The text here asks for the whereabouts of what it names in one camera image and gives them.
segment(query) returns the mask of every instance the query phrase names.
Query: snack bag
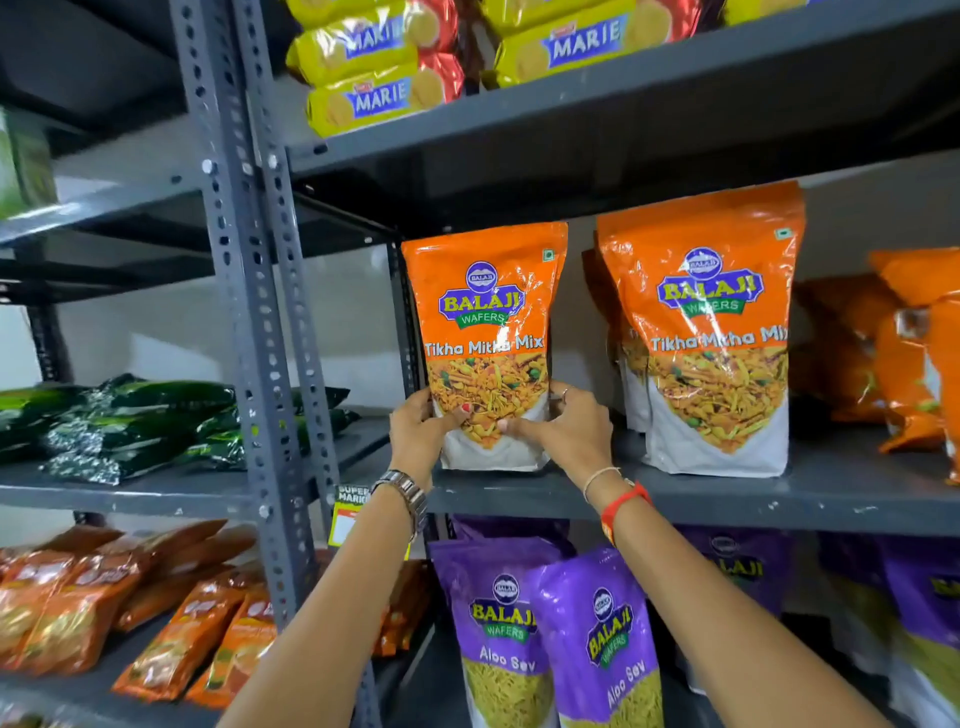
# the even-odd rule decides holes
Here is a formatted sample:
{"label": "snack bag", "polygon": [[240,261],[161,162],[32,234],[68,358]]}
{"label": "snack bag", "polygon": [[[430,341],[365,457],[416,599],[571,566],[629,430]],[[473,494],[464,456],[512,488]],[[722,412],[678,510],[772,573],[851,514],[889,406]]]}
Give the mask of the snack bag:
{"label": "snack bag", "polygon": [[564,728],[662,728],[646,595],[613,548],[527,577]]}
{"label": "snack bag", "polygon": [[819,533],[820,566],[833,593],[830,634],[860,670],[887,676],[897,615],[876,537]]}
{"label": "snack bag", "polygon": [[739,25],[819,2],[822,0],[726,0],[723,18],[727,25]]}
{"label": "snack bag", "polygon": [[[772,528],[721,528],[678,525],[694,548],[712,561],[742,592],[774,617],[783,609],[790,586],[793,535]],[[677,665],[692,692],[706,695],[693,666],[677,649]]]}
{"label": "snack bag", "polygon": [[217,581],[190,593],[143,653],[113,685],[113,691],[149,702],[176,700],[206,656],[220,643],[244,593]]}
{"label": "snack bag", "polygon": [[566,223],[465,232],[403,244],[434,412],[472,407],[447,433],[441,462],[460,470],[534,471],[546,454],[501,436],[505,417],[547,418],[550,306]]}
{"label": "snack bag", "polygon": [[650,350],[647,459],[667,473],[780,475],[795,182],[601,215],[600,250]]}
{"label": "snack bag", "polygon": [[176,609],[200,582],[228,571],[230,567],[225,564],[213,564],[187,573],[155,577],[149,584],[141,583],[140,588],[124,603],[113,628],[119,632],[132,632],[141,624]]}
{"label": "snack bag", "polygon": [[440,541],[430,558],[446,592],[472,728],[552,728],[553,677],[530,571],[559,561],[544,539]]}
{"label": "snack bag", "polygon": [[880,327],[875,346],[876,389],[885,403],[890,429],[890,438],[880,446],[880,452],[941,447],[944,424],[940,403],[924,381],[924,342],[901,336],[894,316]]}
{"label": "snack bag", "polygon": [[52,594],[15,668],[74,674],[97,664],[121,605],[143,578],[133,552],[85,556]]}
{"label": "snack bag", "polygon": [[599,251],[584,251],[583,263],[590,297],[610,327],[608,353],[615,352],[612,359],[620,370],[627,429],[646,432],[650,428],[650,394],[647,392],[650,352],[623,315],[620,300],[616,297],[616,286]]}
{"label": "snack bag", "polygon": [[73,573],[77,557],[38,551],[13,561],[0,585],[0,667],[12,669],[33,634],[47,600]]}
{"label": "snack bag", "polygon": [[960,725],[960,540],[878,536],[900,611],[891,683],[916,725]]}
{"label": "snack bag", "polygon": [[424,53],[403,65],[313,89],[306,116],[320,136],[333,136],[449,104],[463,87],[464,71],[456,58]]}
{"label": "snack bag", "polygon": [[194,683],[186,699],[207,708],[224,710],[247,684],[274,640],[274,605],[265,589],[255,589],[244,599],[213,657],[213,663]]}
{"label": "snack bag", "polygon": [[456,41],[453,0],[394,0],[307,31],[290,46],[287,66],[322,86],[453,51]]}
{"label": "snack bag", "polygon": [[[553,10],[552,3],[540,7]],[[496,85],[525,84],[690,37],[700,17],[700,3],[689,0],[608,0],[570,10],[566,16],[504,38],[493,62]]]}

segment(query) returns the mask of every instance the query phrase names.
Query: green snack packet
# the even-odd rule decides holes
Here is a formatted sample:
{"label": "green snack packet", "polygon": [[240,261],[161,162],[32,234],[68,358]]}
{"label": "green snack packet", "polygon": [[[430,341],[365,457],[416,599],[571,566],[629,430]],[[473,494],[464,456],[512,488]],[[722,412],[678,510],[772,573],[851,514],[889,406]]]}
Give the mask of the green snack packet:
{"label": "green snack packet", "polygon": [[116,486],[172,463],[192,441],[191,434],[164,437],[140,448],[108,450],[99,455],[64,452],[40,468],[62,480]]}
{"label": "green snack packet", "polygon": [[[349,389],[342,387],[325,387],[324,389],[326,390],[326,406],[331,410],[345,400],[350,393]],[[303,394],[300,392],[299,387],[293,390],[293,398],[295,414],[302,415]],[[223,412],[201,423],[201,425],[197,427],[197,435],[203,440],[215,432],[229,432],[230,430],[237,429],[239,426],[240,412],[234,404],[229,409],[225,409]]]}
{"label": "green snack packet", "polygon": [[81,401],[85,391],[75,384],[38,384],[0,392],[0,432],[56,417]]}
{"label": "green snack packet", "polygon": [[[360,419],[360,415],[346,409],[331,409],[330,422],[333,434],[338,435],[350,423]],[[310,433],[306,428],[306,419],[297,417],[297,440],[300,442],[300,452],[310,451]],[[216,432],[208,436],[203,442],[187,448],[180,462],[206,462],[216,470],[245,470],[247,468],[247,452],[243,444],[243,435],[240,430]]]}
{"label": "green snack packet", "polygon": [[151,409],[214,410],[234,403],[233,388],[215,381],[133,381],[106,387],[97,408],[113,414],[135,414]]}
{"label": "green snack packet", "polygon": [[63,420],[43,437],[51,453],[74,450],[96,455],[104,450],[141,448],[162,437],[192,437],[206,412],[149,410],[137,415],[92,416]]}

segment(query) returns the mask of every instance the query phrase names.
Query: metal watch bracelet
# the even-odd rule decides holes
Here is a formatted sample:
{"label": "metal watch bracelet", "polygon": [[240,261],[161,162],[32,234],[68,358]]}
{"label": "metal watch bracelet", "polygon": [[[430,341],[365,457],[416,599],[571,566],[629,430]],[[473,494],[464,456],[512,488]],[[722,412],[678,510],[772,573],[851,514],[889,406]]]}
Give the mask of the metal watch bracelet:
{"label": "metal watch bracelet", "polygon": [[422,533],[426,527],[426,493],[417,487],[417,483],[407,473],[402,471],[386,471],[373,483],[370,495],[376,492],[381,485],[392,485],[403,496],[407,504],[407,511],[410,513],[410,521],[414,527],[413,535],[410,541],[417,538],[417,534]]}

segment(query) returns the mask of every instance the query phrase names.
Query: metal shelf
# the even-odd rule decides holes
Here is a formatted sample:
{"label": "metal shelf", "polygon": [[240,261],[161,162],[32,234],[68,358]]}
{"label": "metal shelf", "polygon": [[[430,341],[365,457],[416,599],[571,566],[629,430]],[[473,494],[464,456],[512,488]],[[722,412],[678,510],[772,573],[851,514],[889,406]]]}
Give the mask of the metal shelf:
{"label": "metal shelf", "polygon": [[[960,489],[944,483],[938,453],[881,455],[879,427],[837,427],[818,441],[795,441],[778,478],[670,475],[643,465],[640,435],[614,435],[614,463],[650,491],[674,523],[765,526],[919,536],[960,534]],[[386,469],[384,448],[344,471],[344,482],[370,485]],[[539,473],[434,472],[427,501],[434,513],[595,519],[596,513],[556,466]]]}
{"label": "metal shelf", "polygon": [[91,728],[212,728],[220,714],[192,703],[148,704],[110,692],[116,679],[163,628],[159,618],[130,635],[111,635],[104,655],[90,672],[33,677],[0,671],[0,697],[38,713]]}
{"label": "metal shelf", "polygon": [[958,34],[958,0],[819,3],[288,155],[407,237],[568,219],[953,148]]}
{"label": "metal shelf", "polygon": [[[388,442],[386,418],[353,423],[334,440],[342,468],[355,464]],[[141,516],[258,518],[247,474],[214,472],[197,467],[165,468],[117,488],[66,483],[42,473],[37,462],[0,467],[0,504],[28,508],[61,508]]]}

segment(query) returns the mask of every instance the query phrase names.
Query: grey shelving unit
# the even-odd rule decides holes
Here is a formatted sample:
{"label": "grey shelving unit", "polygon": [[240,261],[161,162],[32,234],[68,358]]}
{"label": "grey shelving unit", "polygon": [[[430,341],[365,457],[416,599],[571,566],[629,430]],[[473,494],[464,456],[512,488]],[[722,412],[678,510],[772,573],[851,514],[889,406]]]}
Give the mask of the grey shelving unit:
{"label": "grey shelving unit", "polygon": [[[390,458],[383,419],[332,441],[318,397],[324,379],[303,288],[305,256],[386,246],[409,394],[423,377],[399,254],[404,239],[594,214],[957,146],[960,0],[831,0],[289,148],[277,136],[273,98],[273,68],[294,32],[281,4],[170,0],[169,26],[160,28],[134,27],[135,12],[105,12],[110,3],[100,0],[51,5],[64,3],[84,6],[166,59],[163,78],[180,84],[166,108],[189,111],[203,152],[187,168],[0,222],[0,248],[16,253],[0,260],[0,303],[28,306],[44,378],[69,379],[56,303],[213,276],[235,331],[244,438],[256,445],[247,448],[246,474],[174,468],[119,489],[54,482],[29,465],[0,468],[0,503],[72,509],[80,519],[124,512],[254,521],[281,627],[312,587],[307,505],[326,504],[338,483],[370,485]],[[29,93],[11,95],[5,83],[0,77],[0,103],[12,99],[61,126],[77,122]],[[67,126],[95,132],[80,122]],[[162,215],[175,198],[194,206],[205,226]],[[45,243],[64,228],[171,255],[105,264],[84,257],[84,247],[69,263],[48,259]],[[284,426],[292,400],[274,264],[307,395],[307,458]],[[798,439],[788,472],[770,480],[661,473],[642,464],[642,438],[625,431],[614,450],[625,474],[644,482],[674,522],[960,535],[960,492],[943,484],[942,458],[879,456],[880,436],[837,429]],[[553,467],[437,471],[435,483],[435,513],[594,518]],[[111,728],[212,725],[215,714],[187,705],[145,706],[109,694],[155,631],[112,644],[84,676],[0,675],[0,696]],[[429,724],[423,716],[443,726],[466,720],[450,635],[430,625],[421,633],[422,649],[368,667],[356,728]],[[672,684],[666,694],[669,728],[715,724],[705,701]]]}

